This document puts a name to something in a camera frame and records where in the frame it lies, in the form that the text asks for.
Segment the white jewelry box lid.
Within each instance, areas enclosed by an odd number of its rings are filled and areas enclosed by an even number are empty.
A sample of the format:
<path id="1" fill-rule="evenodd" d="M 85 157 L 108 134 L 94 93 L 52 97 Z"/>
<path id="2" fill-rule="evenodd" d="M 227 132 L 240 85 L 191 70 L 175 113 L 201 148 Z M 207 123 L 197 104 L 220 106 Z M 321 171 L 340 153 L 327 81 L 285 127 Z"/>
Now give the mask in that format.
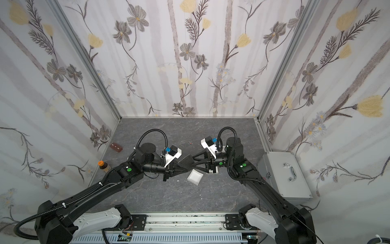
<path id="1" fill-rule="evenodd" d="M 213 174 L 218 174 L 219 173 L 219 167 L 218 166 L 213 166 L 212 173 Z"/>

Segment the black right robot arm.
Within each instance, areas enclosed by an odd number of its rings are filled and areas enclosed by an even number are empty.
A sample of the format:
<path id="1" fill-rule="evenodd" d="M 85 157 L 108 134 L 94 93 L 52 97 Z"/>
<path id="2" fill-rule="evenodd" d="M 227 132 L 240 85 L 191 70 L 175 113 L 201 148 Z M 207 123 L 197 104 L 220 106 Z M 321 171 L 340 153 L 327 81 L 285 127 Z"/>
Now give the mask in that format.
<path id="1" fill-rule="evenodd" d="M 193 167 L 200 170 L 201 164 L 210 166 L 211 169 L 203 169 L 205 173 L 216 167 L 226 167 L 233 180 L 251 189 L 265 204 L 268 214 L 252 205 L 244 207 L 241 210 L 242 225 L 263 231 L 278 244 L 315 244 L 317 235 L 309 211 L 295 207 L 264 180 L 257 168 L 245 158 L 240 139 L 230 137 L 225 149 L 221 150 L 218 150 L 217 142 L 212 137 L 201 140 L 201 153 L 205 157 L 195 159 Z"/>

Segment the white box base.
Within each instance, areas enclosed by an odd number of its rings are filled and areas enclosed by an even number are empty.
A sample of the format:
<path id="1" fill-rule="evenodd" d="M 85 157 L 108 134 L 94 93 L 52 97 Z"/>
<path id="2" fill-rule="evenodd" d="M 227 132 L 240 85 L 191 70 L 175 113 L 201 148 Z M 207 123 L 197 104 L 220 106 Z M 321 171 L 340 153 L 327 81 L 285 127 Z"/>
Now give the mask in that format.
<path id="1" fill-rule="evenodd" d="M 200 181 L 201 181 L 201 179 L 203 178 L 203 176 L 204 176 L 204 175 L 203 175 L 202 173 L 200 173 L 200 172 L 198 172 L 197 170 L 193 169 L 193 170 L 190 172 L 190 175 L 188 176 L 187 180 L 188 180 L 190 183 L 192 183 L 192 184 L 198 186 L 199 183 L 200 183 Z"/>

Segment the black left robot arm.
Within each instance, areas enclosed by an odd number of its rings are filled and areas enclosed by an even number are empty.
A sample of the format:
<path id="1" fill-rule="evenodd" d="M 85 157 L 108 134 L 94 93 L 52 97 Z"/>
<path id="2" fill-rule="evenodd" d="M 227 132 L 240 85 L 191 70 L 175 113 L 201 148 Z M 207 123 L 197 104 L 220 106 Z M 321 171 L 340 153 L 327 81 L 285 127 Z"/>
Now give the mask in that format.
<path id="1" fill-rule="evenodd" d="M 98 213 L 88 214 L 87 211 L 140 181 L 147 172 L 161 174 L 166 181 L 190 171 L 192 163 L 192 157 L 183 158 L 181 149 L 175 146 L 165 148 L 159 155 L 154 144 L 144 143 L 137 146 L 125 162 L 111 168 L 98 183 L 57 203 L 42 203 L 37 214 L 16 224 L 14 233 L 42 244 L 68 244 L 97 230 L 126 229 L 133 219 L 122 204 Z"/>

